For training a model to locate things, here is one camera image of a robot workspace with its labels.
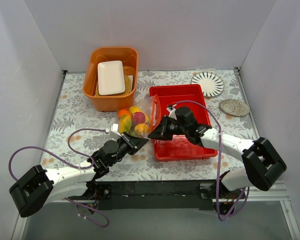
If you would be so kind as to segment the green yellow papaya toy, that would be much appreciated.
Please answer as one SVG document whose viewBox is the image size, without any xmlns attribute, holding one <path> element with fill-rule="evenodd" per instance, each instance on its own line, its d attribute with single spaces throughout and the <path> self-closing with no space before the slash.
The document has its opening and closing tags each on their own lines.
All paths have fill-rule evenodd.
<svg viewBox="0 0 300 240">
<path fill-rule="evenodd" d="M 132 127 L 132 117 L 130 115 L 123 115 L 119 119 L 119 124 L 118 124 L 118 132 L 120 134 L 122 133 L 129 133 Z"/>
</svg>

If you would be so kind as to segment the clear zip top bag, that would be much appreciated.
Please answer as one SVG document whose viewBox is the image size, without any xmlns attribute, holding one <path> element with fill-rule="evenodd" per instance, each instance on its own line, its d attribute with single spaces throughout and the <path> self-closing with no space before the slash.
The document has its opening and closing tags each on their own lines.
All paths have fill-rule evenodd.
<svg viewBox="0 0 300 240">
<path fill-rule="evenodd" d="M 150 127 L 149 133 L 151 133 L 151 131 L 154 130 L 155 127 L 157 127 L 157 125 L 159 124 L 159 122 L 161 120 L 161 105 L 160 105 L 159 97 L 157 95 L 149 96 L 149 97 L 141 99 L 140 101 L 138 101 L 136 104 L 134 104 L 132 106 L 136 106 L 136 107 L 140 108 L 148 115 L 149 122 L 145 123 L 145 124 L 149 125 L 149 127 Z M 147 138 L 148 137 L 149 133 L 147 134 L 147 136 L 137 135 L 135 132 L 135 126 L 136 125 L 132 122 L 132 127 L 130 129 L 130 132 L 127 134 L 134 136 L 134 137 L 138 137 L 138 138 Z"/>
</svg>

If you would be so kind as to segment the dark red round fruit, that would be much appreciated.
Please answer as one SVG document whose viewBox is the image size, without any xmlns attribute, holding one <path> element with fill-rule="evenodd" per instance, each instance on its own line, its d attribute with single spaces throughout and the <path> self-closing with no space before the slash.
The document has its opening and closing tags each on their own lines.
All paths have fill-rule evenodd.
<svg viewBox="0 0 300 240">
<path fill-rule="evenodd" d="M 144 124 L 144 123 L 146 123 L 146 120 L 147 120 L 146 115 L 143 112 L 141 112 L 141 111 L 136 111 L 132 115 L 132 122 L 135 125 Z"/>
</svg>

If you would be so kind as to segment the yellow elongated mango toy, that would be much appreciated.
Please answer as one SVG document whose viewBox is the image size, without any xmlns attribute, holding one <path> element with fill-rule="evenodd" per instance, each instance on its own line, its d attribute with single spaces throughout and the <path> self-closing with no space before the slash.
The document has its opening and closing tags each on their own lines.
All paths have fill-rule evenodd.
<svg viewBox="0 0 300 240">
<path fill-rule="evenodd" d="M 143 113 L 144 115 L 145 115 L 145 123 L 148 123 L 149 122 L 149 117 L 148 117 L 148 115 L 143 111 L 143 110 L 141 110 L 139 107 L 137 107 L 137 106 L 131 106 L 130 108 L 129 108 L 129 111 L 130 111 L 130 113 L 131 114 L 134 114 L 134 113 L 136 113 L 136 112 L 141 112 L 141 113 Z"/>
</svg>

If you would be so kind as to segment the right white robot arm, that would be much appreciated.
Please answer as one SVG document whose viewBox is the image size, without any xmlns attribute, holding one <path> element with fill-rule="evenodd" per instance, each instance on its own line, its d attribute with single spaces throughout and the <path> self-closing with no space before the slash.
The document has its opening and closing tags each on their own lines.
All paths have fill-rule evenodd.
<svg viewBox="0 0 300 240">
<path fill-rule="evenodd" d="M 218 174 L 215 189 L 222 199 L 229 198 L 237 189 L 247 187 L 268 191 L 287 170 L 286 163 L 268 139 L 260 137 L 251 140 L 221 134 L 210 125 L 198 123 L 186 106 L 163 116 L 148 137 L 170 141 L 175 135 L 184 135 L 195 146 L 217 150 L 243 163 L 241 169 Z"/>
</svg>

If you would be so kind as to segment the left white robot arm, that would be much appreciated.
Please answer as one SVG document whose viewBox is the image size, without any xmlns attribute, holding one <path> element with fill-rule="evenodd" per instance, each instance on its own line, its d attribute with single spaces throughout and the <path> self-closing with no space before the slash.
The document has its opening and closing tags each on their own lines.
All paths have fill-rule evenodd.
<svg viewBox="0 0 300 240">
<path fill-rule="evenodd" d="M 117 140 L 106 141 L 80 165 L 47 169 L 33 166 L 9 189 L 19 215 L 29 217 L 45 204 L 68 197 L 93 199 L 97 193 L 95 181 L 107 175 L 125 155 L 136 154 L 148 141 L 122 133 Z"/>
</svg>

